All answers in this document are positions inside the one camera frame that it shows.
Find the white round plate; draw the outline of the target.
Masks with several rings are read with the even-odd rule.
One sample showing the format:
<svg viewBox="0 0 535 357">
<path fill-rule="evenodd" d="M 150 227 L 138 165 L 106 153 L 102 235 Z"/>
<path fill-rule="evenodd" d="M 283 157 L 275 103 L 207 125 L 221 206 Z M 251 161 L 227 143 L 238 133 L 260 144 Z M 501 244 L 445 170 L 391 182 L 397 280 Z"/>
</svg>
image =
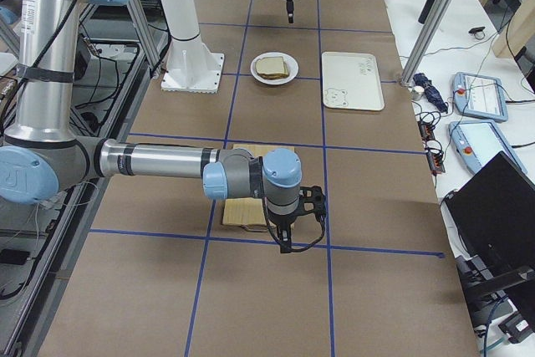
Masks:
<svg viewBox="0 0 535 357">
<path fill-rule="evenodd" d="M 281 57 L 287 68 L 288 76 L 285 78 L 280 78 L 280 79 L 265 79 L 261 75 L 259 75 L 256 69 L 256 62 L 260 59 L 265 59 L 268 57 Z M 251 65 L 250 65 L 251 75 L 257 81 L 263 84 L 271 85 L 271 86 L 282 85 L 282 84 L 287 84 L 291 82 L 293 79 L 296 78 L 298 71 L 299 71 L 298 62 L 292 56 L 285 54 L 285 53 L 281 53 L 281 52 L 267 52 L 264 54 L 260 54 L 251 62 Z"/>
</svg>

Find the top bread slice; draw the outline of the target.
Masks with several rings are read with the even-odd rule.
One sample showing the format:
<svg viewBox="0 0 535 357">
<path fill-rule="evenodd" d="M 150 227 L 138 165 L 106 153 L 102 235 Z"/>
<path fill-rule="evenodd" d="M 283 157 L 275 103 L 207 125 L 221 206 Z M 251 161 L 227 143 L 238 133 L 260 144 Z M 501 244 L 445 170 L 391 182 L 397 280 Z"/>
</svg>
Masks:
<svg viewBox="0 0 535 357">
<path fill-rule="evenodd" d="M 285 75 L 286 65 L 283 57 L 266 57 L 255 62 L 255 71 L 259 75 Z"/>
</svg>

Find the bamboo cutting board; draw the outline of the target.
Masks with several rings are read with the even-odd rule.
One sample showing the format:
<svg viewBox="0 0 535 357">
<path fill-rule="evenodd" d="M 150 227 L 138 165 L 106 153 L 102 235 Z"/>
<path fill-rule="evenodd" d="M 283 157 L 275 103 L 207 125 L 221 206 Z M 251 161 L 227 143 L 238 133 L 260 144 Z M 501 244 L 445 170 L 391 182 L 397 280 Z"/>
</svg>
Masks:
<svg viewBox="0 0 535 357">
<path fill-rule="evenodd" d="M 292 146 L 235 144 L 221 163 L 229 182 L 223 225 L 266 232 L 289 223 L 302 177 Z"/>
</svg>

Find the cream bear serving tray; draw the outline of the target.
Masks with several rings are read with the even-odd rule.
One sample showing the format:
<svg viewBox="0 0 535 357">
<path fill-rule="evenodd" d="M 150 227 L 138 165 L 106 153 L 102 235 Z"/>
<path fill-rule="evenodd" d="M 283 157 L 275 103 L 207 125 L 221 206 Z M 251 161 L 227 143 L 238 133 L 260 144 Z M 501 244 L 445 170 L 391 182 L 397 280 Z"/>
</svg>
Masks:
<svg viewBox="0 0 535 357">
<path fill-rule="evenodd" d="M 331 109 L 381 111 L 385 107 L 372 54 L 322 53 L 323 104 Z"/>
</svg>

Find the black bottle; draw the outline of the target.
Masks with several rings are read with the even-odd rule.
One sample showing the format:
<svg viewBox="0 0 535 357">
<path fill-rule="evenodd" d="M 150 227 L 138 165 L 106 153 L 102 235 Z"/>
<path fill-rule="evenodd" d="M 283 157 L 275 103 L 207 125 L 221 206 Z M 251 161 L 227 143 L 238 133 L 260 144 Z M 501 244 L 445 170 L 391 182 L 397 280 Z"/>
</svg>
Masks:
<svg viewBox="0 0 535 357">
<path fill-rule="evenodd" d="M 434 2 L 435 0 L 425 0 L 425 4 L 420 12 L 420 16 L 418 17 L 418 22 L 420 24 L 424 24 L 430 11 L 431 11 L 431 8 L 433 7 L 434 5 Z"/>
</svg>

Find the folded blue umbrella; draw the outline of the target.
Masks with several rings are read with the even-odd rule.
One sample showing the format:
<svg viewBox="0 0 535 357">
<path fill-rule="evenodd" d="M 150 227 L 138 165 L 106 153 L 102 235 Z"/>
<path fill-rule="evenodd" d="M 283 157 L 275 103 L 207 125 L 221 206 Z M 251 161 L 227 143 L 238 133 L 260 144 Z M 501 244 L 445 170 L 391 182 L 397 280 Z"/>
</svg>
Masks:
<svg viewBox="0 0 535 357">
<path fill-rule="evenodd" d="M 417 73 L 414 75 L 413 80 L 416 86 L 420 86 L 424 90 L 427 101 L 434 105 L 439 112 L 446 113 L 448 111 L 447 103 L 442 99 L 438 89 L 425 74 Z"/>
</svg>

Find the upper teach pendant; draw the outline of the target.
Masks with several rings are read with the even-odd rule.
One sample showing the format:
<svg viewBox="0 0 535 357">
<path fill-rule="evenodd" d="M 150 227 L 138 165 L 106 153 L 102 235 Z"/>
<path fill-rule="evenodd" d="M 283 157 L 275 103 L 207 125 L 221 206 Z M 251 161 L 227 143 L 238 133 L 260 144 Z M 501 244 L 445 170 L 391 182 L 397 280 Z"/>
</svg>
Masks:
<svg viewBox="0 0 535 357">
<path fill-rule="evenodd" d="M 508 120 L 505 91 L 500 79 L 458 72 L 452 81 L 452 92 L 454 105 L 462 115 L 498 123 Z"/>
</svg>

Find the teach pendant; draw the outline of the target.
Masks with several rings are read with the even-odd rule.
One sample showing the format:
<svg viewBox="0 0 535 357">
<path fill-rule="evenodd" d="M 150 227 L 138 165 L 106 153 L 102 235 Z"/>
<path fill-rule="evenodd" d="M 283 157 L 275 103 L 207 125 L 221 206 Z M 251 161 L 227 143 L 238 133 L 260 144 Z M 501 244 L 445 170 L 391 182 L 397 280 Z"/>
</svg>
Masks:
<svg viewBox="0 0 535 357">
<path fill-rule="evenodd" d="M 451 122 L 448 130 L 470 173 L 476 174 L 500 151 L 509 156 L 523 173 L 527 173 L 526 167 L 494 120 L 458 120 Z"/>
<path fill-rule="evenodd" d="M 454 105 L 462 115 L 498 123 L 508 120 L 505 91 L 500 79 L 458 72 L 452 81 L 452 92 Z"/>
</svg>

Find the black laptop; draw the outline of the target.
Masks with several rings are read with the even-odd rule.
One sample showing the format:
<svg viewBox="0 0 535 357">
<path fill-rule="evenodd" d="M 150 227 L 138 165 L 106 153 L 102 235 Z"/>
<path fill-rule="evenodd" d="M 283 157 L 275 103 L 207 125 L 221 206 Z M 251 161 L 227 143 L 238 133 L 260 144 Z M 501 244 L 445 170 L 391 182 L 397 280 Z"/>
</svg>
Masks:
<svg viewBox="0 0 535 357">
<path fill-rule="evenodd" d="M 447 197 L 446 205 L 467 251 L 494 276 L 534 269 L 534 184 L 504 152 Z M 534 279 L 503 291 L 533 324 Z"/>
</svg>

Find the lower teach pendant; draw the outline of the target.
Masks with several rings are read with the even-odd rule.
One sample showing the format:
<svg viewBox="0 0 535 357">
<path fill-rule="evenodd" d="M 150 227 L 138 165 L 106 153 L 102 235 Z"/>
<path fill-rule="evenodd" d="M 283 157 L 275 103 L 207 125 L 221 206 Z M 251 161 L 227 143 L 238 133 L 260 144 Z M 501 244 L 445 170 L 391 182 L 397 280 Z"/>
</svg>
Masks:
<svg viewBox="0 0 535 357">
<path fill-rule="evenodd" d="M 509 156 L 523 173 L 527 173 L 526 167 L 494 120 L 458 120 L 451 122 L 448 130 L 470 173 L 476 174 L 500 151 Z"/>
</svg>

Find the aluminium frame post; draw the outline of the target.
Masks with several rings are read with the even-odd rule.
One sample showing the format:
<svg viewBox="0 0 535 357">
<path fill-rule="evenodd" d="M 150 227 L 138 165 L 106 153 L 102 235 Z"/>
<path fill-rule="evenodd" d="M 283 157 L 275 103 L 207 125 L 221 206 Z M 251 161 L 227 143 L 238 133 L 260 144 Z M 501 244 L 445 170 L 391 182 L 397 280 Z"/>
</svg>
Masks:
<svg viewBox="0 0 535 357">
<path fill-rule="evenodd" d="M 402 86 L 410 85 L 450 3 L 451 0 L 435 0 L 400 76 Z"/>
</svg>

